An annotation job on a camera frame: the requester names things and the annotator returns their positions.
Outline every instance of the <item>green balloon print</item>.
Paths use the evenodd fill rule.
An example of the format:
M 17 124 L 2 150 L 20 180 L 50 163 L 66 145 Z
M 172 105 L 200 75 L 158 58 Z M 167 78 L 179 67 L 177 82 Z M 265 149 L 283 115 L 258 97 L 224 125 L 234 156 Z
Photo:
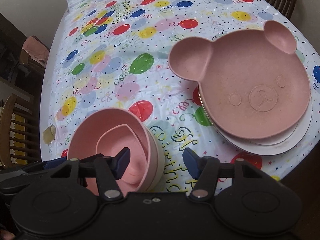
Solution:
M 211 126 L 212 125 L 212 123 L 210 122 L 210 120 L 207 117 L 207 114 L 204 112 L 204 109 L 202 106 L 196 110 L 194 117 L 195 117 L 196 121 L 201 125 L 204 125 L 204 126 Z
M 78 75 L 83 70 L 83 68 L 84 68 L 84 63 L 80 63 L 73 69 L 72 74 Z
M 139 55 L 131 64 L 130 72 L 135 75 L 146 72 L 153 65 L 155 59 L 148 53 Z
M 87 30 L 85 33 L 84 33 L 84 36 L 88 37 L 90 36 L 92 33 L 94 33 L 96 30 L 98 30 L 98 26 L 93 26 L 91 27 L 89 30 Z

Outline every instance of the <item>white wall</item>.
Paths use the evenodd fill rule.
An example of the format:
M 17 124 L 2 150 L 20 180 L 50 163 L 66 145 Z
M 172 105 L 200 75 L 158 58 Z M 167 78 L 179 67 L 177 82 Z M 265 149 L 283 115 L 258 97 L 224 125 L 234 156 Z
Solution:
M 0 13 L 27 37 L 35 35 L 51 47 L 66 0 L 0 0 Z

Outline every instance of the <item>white plate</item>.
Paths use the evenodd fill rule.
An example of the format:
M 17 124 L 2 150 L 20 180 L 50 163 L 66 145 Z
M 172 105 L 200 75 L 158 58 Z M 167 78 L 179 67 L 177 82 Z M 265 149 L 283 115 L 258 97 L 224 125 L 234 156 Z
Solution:
M 215 129 L 230 143 L 234 146 L 238 147 L 241 150 L 244 150 L 249 153 L 257 154 L 257 155 L 277 155 L 289 151 L 293 147 L 295 147 L 304 135 L 307 133 L 311 122 L 312 116 L 312 98 L 310 97 L 309 105 L 307 110 L 299 120 L 297 127 L 294 129 L 293 133 L 284 141 L 273 144 L 272 141 L 269 141 L 271 145 L 259 145 L 257 143 L 253 143 L 246 139 L 238 138 L 233 135 L 228 134 L 224 130 L 222 130 L 218 125 L 212 122 Z

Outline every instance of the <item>metal screw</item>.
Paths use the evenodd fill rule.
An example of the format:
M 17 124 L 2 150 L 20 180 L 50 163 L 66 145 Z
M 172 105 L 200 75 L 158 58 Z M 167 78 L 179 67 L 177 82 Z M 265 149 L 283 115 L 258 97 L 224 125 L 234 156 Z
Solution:
M 206 197 L 209 193 L 204 189 L 196 189 L 192 192 L 195 197 L 203 198 Z
M 154 197 L 154 198 L 152 199 L 152 201 L 153 201 L 153 202 L 160 202 L 161 199 L 160 199 L 160 198 L 157 198 L 157 197 Z
M 142 202 L 145 203 L 145 204 L 151 204 L 152 203 L 152 201 L 150 199 L 144 199 Z
M 107 198 L 116 198 L 116 197 L 119 197 L 120 196 L 120 192 L 118 190 L 115 190 L 115 189 L 110 189 L 110 190 L 107 190 L 104 195 L 107 197 Z

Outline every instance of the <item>wall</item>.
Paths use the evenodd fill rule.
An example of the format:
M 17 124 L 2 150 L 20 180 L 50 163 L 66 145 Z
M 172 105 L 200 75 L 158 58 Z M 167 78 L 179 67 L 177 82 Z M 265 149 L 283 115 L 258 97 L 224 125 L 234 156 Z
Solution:
M 51 47 L 66 0 L 0 0 L 0 13 L 27 37 L 35 35 Z
M 290 21 L 320 54 L 320 0 L 297 0 Z

